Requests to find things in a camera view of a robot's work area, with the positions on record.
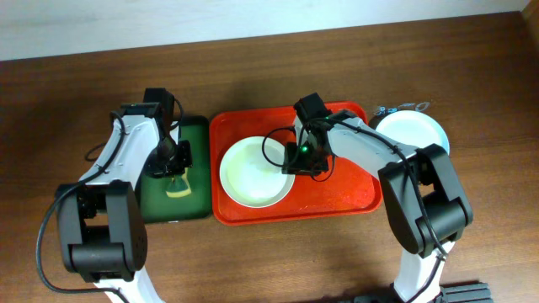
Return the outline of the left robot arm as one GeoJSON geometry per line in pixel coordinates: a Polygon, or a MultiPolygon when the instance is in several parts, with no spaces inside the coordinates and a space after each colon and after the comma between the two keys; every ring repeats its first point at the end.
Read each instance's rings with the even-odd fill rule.
{"type": "Polygon", "coordinates": [[[180,138],[173,111],[179,101],[164,88],[148,88],[140,103],[111,113],[112,132],[94,165],[74,185],[56,191],[61,259],[113,302],[159,302],[145,268],[147,230],[136,185],[151,178],[189,189],[190,144],[180,138]]]}

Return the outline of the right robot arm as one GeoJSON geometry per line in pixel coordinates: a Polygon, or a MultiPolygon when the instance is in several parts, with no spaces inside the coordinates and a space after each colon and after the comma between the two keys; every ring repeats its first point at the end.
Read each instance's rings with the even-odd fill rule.
{"type": "Polygon", "coordinates": [[[373,130],[349,110],[328,109],[317,93],[299,99],[280,164],[284,174],[316,179],[344,158],[375,177],[393,235],[403,247],[391,298],[400,302],[449,302],[464,289],[443,288],[449,251],[472,223],[473,213],[446,150],[414,147],[373,130]]]}

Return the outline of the cream white plate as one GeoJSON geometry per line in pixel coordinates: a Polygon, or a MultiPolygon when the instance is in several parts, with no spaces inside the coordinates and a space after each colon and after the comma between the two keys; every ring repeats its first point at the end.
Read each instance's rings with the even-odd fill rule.
{"type": "Polygon", "coordinates": [[[278,204],[291,191],[295,177],[281,172],[284,146],[263,136],[234,143],[224,154],[219,177],[226,194],[237,204],[261,209],[278,204]]]}

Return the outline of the yellow green sponge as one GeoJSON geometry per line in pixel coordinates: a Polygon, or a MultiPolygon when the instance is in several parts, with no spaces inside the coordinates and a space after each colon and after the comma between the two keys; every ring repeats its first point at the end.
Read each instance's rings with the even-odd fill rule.
{"type": "Polygon", "coordinates": [[[171,199],[183,198],[191,193],[192,190],[185,175],[173,177],[166,188],[166,195],[171,199]]]}

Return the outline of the light blue plate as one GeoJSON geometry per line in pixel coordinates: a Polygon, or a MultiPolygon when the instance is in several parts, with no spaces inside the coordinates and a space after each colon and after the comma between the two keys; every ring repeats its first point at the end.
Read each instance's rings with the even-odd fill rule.
{"type": "Polygon", "coordinates": [[[448,135],[442,126],[427,114],[412,110],[398,111],[383,118],[376,131],[406,145],[425,148],[432,144],[450,153],[448,135]]]}

